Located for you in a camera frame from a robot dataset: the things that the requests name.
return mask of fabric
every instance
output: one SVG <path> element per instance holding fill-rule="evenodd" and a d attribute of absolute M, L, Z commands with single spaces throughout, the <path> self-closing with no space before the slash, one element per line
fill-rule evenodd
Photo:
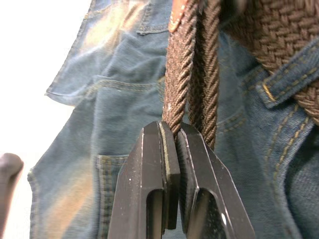
<path fill-rule="evenodd" d="M 117 174 L 142 127 L 161 119 L 170 10 L 169 0 L 92 1 L 46 93 L 75 109 L 29 173 L 31 239 L 107 238 Z M 215 153 L 260 239 L 319 237 L 318 127 L 287 91 L 301 89 L 292 76 L 317 67 L 318 43 L 270 76 L 246 48 L 219 35 Z M 265 80 L 276 81 L 274 102 Z M 180 217 L 163 238 L 185 238 Z"/>

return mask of blue denim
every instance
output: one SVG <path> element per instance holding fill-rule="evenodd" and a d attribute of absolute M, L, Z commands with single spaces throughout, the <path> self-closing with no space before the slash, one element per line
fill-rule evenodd
<path fill-rule="evenodd" d="M 31 239 L 107 238 L 119 170 L 161 119 L 170 10 L 171 0 L 92 1 L 46 93 L 75 109 L 29 173 Z M 215 153 L 256 237 L 319 238 L 319 129 L 292 99 L 319 76 L 319 39 L 272 76 L 225 33 L 219 43 Z M 185 238 L 180 217 L 163 238 Z"/>

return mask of metal tool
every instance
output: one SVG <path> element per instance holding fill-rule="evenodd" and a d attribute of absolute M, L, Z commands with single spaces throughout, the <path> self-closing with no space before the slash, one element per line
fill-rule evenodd
<path fill-rule="evenodd" d="M 164 122 L 144 127 L 118 176 L 108 239 L 160 239 L 175 229 L 178 203 L 187 239 L 254 239 L 225 165 L 192 126 L 177 144 Z"/>

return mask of white surface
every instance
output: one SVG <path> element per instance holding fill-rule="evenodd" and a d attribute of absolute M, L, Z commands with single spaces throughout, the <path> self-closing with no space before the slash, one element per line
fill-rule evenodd
<path fill-rule="evenodd" d="M 4 239 L 28 239 L 26 176 L 72 113 L 44 96 L 76 38 L 91 0 L 0 1 L 0 152 L 24 161 Z"/>

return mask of jeans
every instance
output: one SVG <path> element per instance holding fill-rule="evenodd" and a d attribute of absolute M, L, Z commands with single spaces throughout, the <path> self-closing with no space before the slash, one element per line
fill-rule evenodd
<path fill-rule="evenodd" d="M 75 109 L 29 173 L 30 238 L 107 238 L 119 170 L 161 119 L 170 11 L 170 0 L 92 0 L 46 93 Z M 318 238 L 319 129 L 292 96 L 319 76 L 319 39 L 272 76 L 223 32 L 218 58 L 215 153 L 256 238 Z M 163 238 L 185 238 L 180 217 Z"/>

